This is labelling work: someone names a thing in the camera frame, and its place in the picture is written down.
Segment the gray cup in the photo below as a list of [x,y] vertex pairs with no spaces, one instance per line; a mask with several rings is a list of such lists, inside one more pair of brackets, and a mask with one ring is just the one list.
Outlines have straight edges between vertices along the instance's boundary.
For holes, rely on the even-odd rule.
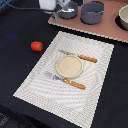
[[78,4],[71,1],[68,5],[68,10],[67,11],[62,10],[59,13],[59,16],[64,19],[71,19],[77,15],[77,11],[78,11]]
[[104,13],[104,5],[100,2],[89,2],[82,6],[81,20],[87,24],[97,24]]

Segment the knife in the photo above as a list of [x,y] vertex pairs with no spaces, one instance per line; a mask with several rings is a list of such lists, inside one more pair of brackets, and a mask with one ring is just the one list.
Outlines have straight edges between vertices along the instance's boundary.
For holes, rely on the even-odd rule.
[[62,82],[66,83],[66,84],[70,84],[70,85],[75,86],[80,89],[85,89],[84,85],[76,83],[76,82],[68,80],[68,79],[62,79],[62,78],[58,77],[57,75],[52,74],[51,72],[45,71],[44,75],[52,80],[61,80]]
[[[76,55],[74,53],[70,53],[70,52],[67,52],[67,51],[60,50],[60,49],[58,49],[58,51],[63,53],[63,54],[66,54],[66,55]],[[91,61],[91,62],[94,62],[94,63],[97,62],[97,59],[95,59],[95,58],[91,58],[91,57],[87,57],[87,56],[83,56],[83,55],[76,55],[76,56],[78,56],[80,59],[83,59],[83,60],[88,60],[88,61]]]

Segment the small plate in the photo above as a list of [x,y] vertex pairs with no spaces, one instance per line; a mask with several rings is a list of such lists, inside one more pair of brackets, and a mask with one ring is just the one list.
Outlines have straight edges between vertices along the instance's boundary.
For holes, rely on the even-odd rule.
[[83,63],[74,55],[66,55],[56,62],[56,71],[63,78],[73,79],[83,71]]

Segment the table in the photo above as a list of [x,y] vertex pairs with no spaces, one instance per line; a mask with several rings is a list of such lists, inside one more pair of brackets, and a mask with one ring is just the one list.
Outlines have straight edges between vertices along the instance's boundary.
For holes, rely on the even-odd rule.
[[[19,0],[16,6],[39,7],[39,4],[37,0]],[[7,9],[0,14],[0,105],[31,116],[52,128],[79,128],[52,113],[13,97],[58,31],[64,31],[114,44],[91,128],[127,128],[128,44],[49,25],[49,17],[50,15],[41,11],[14,9]],[[41,41],[44,44],[42,52],[31,50],[33,41]]]

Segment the bowl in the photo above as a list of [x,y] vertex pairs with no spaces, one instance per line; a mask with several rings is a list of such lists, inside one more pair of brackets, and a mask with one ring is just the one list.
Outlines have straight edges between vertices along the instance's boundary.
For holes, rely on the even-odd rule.
[[128,30],[128,5],[119,10],[119,17],[123,28]]
[[83,63],[77,56],[66,55],[56,62],[56,71],[63,78],[73,79],[82,73]]
[[72,19],[77,15],[78,4],[71,1],[68,5],[67,10],[62,10],[59,12],[59,16],[64,19]]

